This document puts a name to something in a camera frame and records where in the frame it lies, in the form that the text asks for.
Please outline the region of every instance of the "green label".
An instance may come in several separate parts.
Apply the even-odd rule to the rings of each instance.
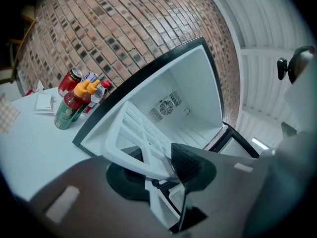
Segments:
[[[60,104],[56,116],[55,116],[55,125],[59,129],[67,129],[73,120],[74,115],[76,114],[77,109],[71,109],[68,107],[64,101]]]
[[[81,113],[84,111],[84,109],[88,106],[88,104],[82,104],[80,109],[77,111],[77,113],[74,115],[72,121],[77,121],[77,119],[80,117]]]

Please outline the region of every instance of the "blue can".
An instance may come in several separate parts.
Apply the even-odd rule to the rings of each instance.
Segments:
[[[86,76],[83,77],[83,79],[80,81],[80,83],[84,82],[86,79],[90,80],[90,83],[93,83],[97,80],[98,74],[90,71]]]

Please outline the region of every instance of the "fluorescent light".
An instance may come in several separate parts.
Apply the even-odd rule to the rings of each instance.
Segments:
[[[252,142],[256,143],[258,146],[260,146],[264,150],[268,149],[268,147],[266,145],[264,145],[263,143],[258,141],[255,137],[252,139]]]

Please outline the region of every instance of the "yellow bottle cap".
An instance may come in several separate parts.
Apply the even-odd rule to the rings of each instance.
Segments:
[[[78,83],[74,88],[74,94],[80,98],[83,97],[85,93],[87,93],[87,86],[89,85],[89,83],[90,83],[89,79],[86,79],[82,83]]]
[[[97,85],[100,83],[100,80],[96,80],[94,83],[90,83],[87,86],[87,92],[89,92],[90,94],[94,94],[97,91]]]

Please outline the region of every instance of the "air vent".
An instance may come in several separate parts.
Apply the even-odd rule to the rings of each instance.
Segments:
[[[178,93],[176,91],[172,92],[170,95],[170,98],[174,102],[175,106],[179,106],[182,103],[181,98],[178,96]]]
[[[174,109],[174,104],[171,101],[163,101],[159,106],[159,111],[163,115],[169,115]]]
[[[154,122],[159,122],[163,119],[163,117],[160,115],[160,113],[156,110],[156,108],[153,108],[149,112],[150,117],[154,120]]]

